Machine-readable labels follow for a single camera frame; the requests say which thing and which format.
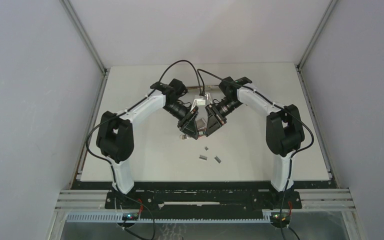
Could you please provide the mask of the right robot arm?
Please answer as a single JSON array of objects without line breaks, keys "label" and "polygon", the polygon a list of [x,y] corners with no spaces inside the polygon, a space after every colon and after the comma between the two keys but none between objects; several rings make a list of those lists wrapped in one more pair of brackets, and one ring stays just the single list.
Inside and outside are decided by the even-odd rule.
[{"label": "right robot arm", "polygon": [[293,185],[291,180],[293,158],[305,140],[299,109],[291,104],[279,106],[258,92],[247,77],[237,80],[227,77],[218,85],[224,98],[205,106],[207,113],[206,136],[210,136],[227,123],[227,116],[235,109],[246,105],[266,118],[265,141],[273,153],[271,185],[275,189],[269,194],[269,203],[282,208],[289,201],[286,190]]}]

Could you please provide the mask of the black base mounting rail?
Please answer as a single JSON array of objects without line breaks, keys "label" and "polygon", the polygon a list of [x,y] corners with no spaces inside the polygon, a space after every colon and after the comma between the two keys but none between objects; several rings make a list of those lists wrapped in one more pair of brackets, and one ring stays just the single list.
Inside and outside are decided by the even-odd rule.
[{"label": "black base mounting rail", "polygon": [[63,190],[60,208],[112,210],[137,213],[141,199],[156,218],[256,217],[262,211],[301,210],[305,200],[326,202],[337,188],[332,180],[296,181],[291,190],[278,192],[267,181],[257,182],[143,182],[127,195],[115,192],[108,183],[80,183]]}]

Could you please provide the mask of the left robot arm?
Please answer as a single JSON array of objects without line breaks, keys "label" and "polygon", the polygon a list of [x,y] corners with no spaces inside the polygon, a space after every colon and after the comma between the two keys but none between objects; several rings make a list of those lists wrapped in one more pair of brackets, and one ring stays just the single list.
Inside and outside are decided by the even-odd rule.
[{"label": "left robot arm", "polygon": [[198,107],[186,107],[180,102],[188,90],[182,81],[173,79],[169,84],[160,81],[150,87],[151,91],[132,107],[118,113],[106,111],[100,120],[96,146],[113,174],[113,188],[118,191],[117,202],[129,209],[136,203],[137,196],[132,192],[134,180],[129,158],[134,151],[134,128],[154,112],[164,109],[178,120],[177,128],[192,139],[199,138],[196,123]]}]

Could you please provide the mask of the staple box tray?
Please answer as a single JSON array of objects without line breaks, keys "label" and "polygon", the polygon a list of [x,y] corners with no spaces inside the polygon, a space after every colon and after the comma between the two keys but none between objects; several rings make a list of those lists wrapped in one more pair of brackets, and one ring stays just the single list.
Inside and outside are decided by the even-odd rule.
[{"label": "staple box tray", "polygon": [[204,118],[197,119],[195,123],[198,130],[205,129],[207,127],[207,122]]}]

